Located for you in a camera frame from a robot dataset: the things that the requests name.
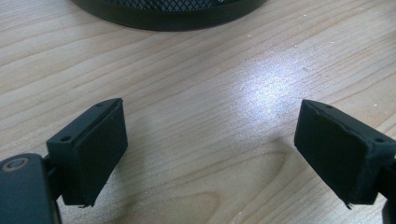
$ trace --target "wood grain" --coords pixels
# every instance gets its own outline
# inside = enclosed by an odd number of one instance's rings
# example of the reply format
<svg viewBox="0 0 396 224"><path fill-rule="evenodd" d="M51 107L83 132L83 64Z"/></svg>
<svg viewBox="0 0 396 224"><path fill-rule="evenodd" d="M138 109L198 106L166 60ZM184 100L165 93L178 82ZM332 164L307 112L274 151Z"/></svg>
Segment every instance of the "wood grain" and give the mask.
<svg viewBox="0 0 396 224"><path fill-rule="evenodd" d="M130 146L95 207L64 223L381 223L350 211L292 143L302 99L396 138L396 2L269 0L159 33L69 0L0 1L0 160L122 97Z"/></svg>

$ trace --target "mesh basket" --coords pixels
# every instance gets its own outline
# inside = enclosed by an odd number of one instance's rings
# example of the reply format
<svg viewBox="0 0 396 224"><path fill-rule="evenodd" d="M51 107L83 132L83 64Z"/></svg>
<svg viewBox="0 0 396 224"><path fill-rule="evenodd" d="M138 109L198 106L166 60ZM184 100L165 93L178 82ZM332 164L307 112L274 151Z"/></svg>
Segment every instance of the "mesh basket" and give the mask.
<svg viewBox="0 0 396 224"><path fill-rule="evenodd" d="M236 20L265 0L73 0L92 14L134 28L186 31Z"/></svg>
<svg viewBox="0 0 396 224"><path fill-rule="evenodd" d="M105 0L122 7L156 11L192 11L226 5L238 0Z"/></svg>

